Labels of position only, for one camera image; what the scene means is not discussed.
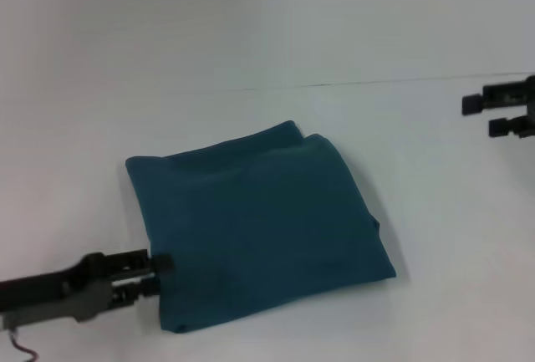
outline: white table surface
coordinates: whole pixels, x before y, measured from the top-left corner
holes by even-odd
[[[533,69],[530,7],[0,0],[0,279],[147,247],[127,157],[285,120],[340,149],[399,274],[193,334],[161,332],[152,299],[21,341],[58,362],[531,361],[534,140],[487,137],[522,110],[461,117]]]

